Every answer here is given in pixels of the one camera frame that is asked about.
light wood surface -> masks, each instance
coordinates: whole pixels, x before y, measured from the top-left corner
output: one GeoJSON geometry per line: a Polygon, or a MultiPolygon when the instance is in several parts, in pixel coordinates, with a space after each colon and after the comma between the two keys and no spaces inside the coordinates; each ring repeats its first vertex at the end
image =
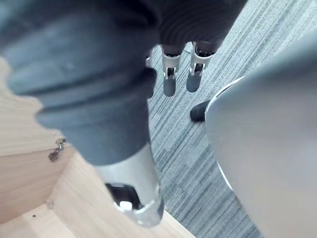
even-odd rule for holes
{"type": "Polygon", "coordinates": [[[94,168],[76,154],[58,181],[50,200],[54,212],[77,238],[194,238],[170,214],[144,229],[118,212],[94,168]]]}
{"type": "Polygon", "coordinates": [[[0,225],[0,238],[76,238],[68,227],[43,204],[0,225]]]}
{"type": "Polygon", "coordinates": [[[75,151],[65,147],[52,163],[53,150],[0,157],[0,223],[45,203],[75,151]]]}
{"type": "Polygon", "coordinates": [[[56,130],[41,127],[34,114],[41,104],[31,97],[17,97],[5,85],[10,69],[0,57],[0,156],[24,154],[54,147],[61,137],[56,130]]]}

gray fabric sleeve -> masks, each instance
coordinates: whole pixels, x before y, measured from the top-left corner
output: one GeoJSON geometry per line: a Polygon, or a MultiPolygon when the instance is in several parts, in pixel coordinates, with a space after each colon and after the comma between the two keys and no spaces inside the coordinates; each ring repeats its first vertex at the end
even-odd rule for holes
{"type": "Polygon", "coordinates": [[[90,163],[130,157],[150,141],[146,98],[156,72],[144,56],[158,43],[155,8],[136,0],[48,2],[0,2],[9,88],[38,98],[38,121],[60,129],[90,163]]]}

gray rubber cap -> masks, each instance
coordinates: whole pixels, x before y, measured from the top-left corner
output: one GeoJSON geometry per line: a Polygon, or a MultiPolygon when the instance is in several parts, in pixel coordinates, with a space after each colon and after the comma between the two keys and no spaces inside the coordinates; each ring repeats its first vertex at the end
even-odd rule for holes
{"type": "Polygon", "coordinates": [[[186,82],[186,88],[188,92],[196,92],[199,88],[200,81],[202,77],[198,74],[191,75],[188,73],[187,82],[186,82]]]}
{"type": "Polygon", "coordinates": [[[164,79],[163,90],[166,96],[173,96],[176,90],[176,79],[164,79]]]}

striped carpet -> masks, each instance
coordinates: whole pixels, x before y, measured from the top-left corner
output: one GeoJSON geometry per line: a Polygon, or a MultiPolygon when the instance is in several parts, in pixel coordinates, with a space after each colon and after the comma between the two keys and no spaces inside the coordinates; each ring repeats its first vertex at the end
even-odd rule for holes
{"type": "Polygon", "coordinates": [[[149,100],[154,158],[167,211],[196,237],[262,235],[225,184],[204,124],[190,122],[190,109],[311,31],[317,25],[316,12],[314,0],[249,0],[196,93],[186,91],[191,45],[183,52],[171,98],[163,95],[160,49],[153,50],[152,65],[158,71],[149,100]]]}

metal screw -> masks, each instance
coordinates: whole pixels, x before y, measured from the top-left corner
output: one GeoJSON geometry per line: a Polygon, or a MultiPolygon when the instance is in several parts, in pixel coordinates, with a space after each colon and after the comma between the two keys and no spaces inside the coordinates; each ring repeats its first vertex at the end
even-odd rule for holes
{"type": "Polygon", "coordinates": [[[59,138],[56,140],[55,144],[59,147],[60,150],[63,150],[65,142],[66,142],[65,139],[59,138]]]}
{"type": "Polygon", "coordinates": [[[55,144],[58,145],[58,147],[53,151],[49,153],[48,158],[50,159],[50,161],[52,163],[56,162],[59,158],[59,153],[61,150],[64,149],[64,144],[65,144],[66,140],[59,138],[56,140],[55,144]]]}

